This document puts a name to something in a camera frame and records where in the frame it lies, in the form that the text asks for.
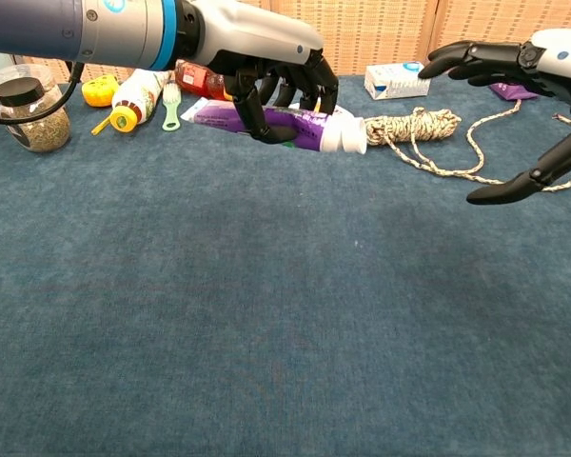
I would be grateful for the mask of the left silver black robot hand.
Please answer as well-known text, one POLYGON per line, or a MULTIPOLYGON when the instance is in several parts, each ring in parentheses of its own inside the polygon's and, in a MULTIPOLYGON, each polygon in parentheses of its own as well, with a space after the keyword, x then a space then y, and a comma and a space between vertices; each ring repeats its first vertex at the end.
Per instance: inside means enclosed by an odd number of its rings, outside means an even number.
POLYGON ((323 37, 308 23, 240 1, 184 1, 182 8, 182 57, 223 76, 253 139, 275 145, 297 136, 267 122, 264 105, 274 91, 278 107, 288 107, 299 91, 300 108, 335 110, 339 79, 325 59, 323 37))

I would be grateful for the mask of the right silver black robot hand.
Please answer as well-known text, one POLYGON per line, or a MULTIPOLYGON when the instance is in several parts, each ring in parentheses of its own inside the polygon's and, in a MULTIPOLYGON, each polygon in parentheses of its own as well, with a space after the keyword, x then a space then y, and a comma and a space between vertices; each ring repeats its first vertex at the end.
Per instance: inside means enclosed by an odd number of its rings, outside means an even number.
MULTIPOLYGON (((421 79, 447 74, 474 87, 505 83, 519 85, 545 97, 563 101, 571 113, 571 29, 538 30, 521 43, 460 40, 427 55, 421 79)), ((502 183, 469 193, 472 205, 519 202, 548 189, 571 171, 571 133, 551 147, 536 165, 502 183)))

